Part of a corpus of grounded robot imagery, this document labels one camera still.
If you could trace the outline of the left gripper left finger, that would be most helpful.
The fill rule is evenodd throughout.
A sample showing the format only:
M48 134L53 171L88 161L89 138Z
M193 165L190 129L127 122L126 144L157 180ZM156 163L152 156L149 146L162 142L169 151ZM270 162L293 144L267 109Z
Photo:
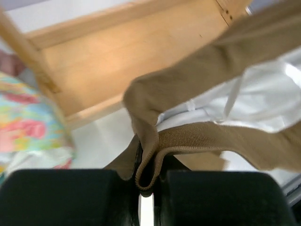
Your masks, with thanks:
M134 137L109 169L24 169L0 187L3 226L137 226Z

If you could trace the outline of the brown pleated skirt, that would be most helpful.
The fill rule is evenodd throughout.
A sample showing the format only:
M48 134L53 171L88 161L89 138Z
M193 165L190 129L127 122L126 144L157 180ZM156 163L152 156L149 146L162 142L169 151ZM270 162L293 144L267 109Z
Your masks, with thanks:
M173 66L134 79L123 103L135 135L106 169L143 192L167 155L213 171L230 151L258 170L300 172L300 1L238 20Z

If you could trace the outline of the pink pleated skirt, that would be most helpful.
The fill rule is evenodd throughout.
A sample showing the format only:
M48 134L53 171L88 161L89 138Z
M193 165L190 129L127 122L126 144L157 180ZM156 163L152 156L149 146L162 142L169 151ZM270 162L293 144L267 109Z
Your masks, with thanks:
M0 71L12 76L18 76L25 66L23 62L13 54L0 51Z

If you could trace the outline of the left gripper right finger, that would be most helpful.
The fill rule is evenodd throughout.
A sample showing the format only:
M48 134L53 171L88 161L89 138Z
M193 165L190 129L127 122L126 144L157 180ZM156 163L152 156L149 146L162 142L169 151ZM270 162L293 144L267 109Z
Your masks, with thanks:
M294 226L285 196L267 174L192 171L163 161L154 189L157 226Z

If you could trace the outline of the pastel floral skirt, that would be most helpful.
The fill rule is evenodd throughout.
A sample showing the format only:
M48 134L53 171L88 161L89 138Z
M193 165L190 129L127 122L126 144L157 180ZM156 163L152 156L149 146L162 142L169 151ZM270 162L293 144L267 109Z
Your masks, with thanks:
M0 177L23 169L68 169L70 133L56 105L16 77L0 74Z

